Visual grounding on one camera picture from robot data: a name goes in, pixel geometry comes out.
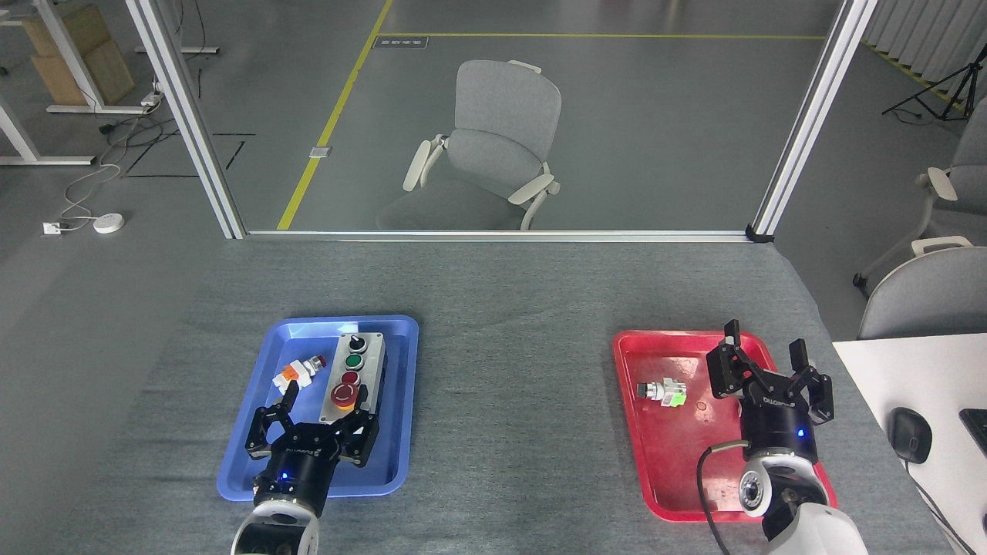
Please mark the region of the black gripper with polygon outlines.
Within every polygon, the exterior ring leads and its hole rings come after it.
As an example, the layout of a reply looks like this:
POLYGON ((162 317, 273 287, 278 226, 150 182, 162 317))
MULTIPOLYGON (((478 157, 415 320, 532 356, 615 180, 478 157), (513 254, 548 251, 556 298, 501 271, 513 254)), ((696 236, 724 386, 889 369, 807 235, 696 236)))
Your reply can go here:
POLYGON ((320 517, 336 464, 349 461, 359 468, 366 465, 378 435, 379 418, 360 408, 368 393, 366 387, 358 387, 355 408, 332 425, 294 425, 290 412, 299 391, 298 382, 289 382, 281 400, 256 408, 244 449, 253 460, 271 457, 254 478, 255 506, 286 501, 320 517), (271 447, 268 431, 275 422, 283 433, 271 447))
POLYGON ((731 319, 725 338, 706 355, 709 383, 716 399, 729 395, 741 400, 741 438, 750 445, 743 458, 750 461, 769 450, 792 451, 811 463, 818 460, 812 425, 834 418, 832 379, 810 362, 803 338, 789 344, 793 375, 787 400, 776 399, 767 372, 740 347, 740 323, 731 319))

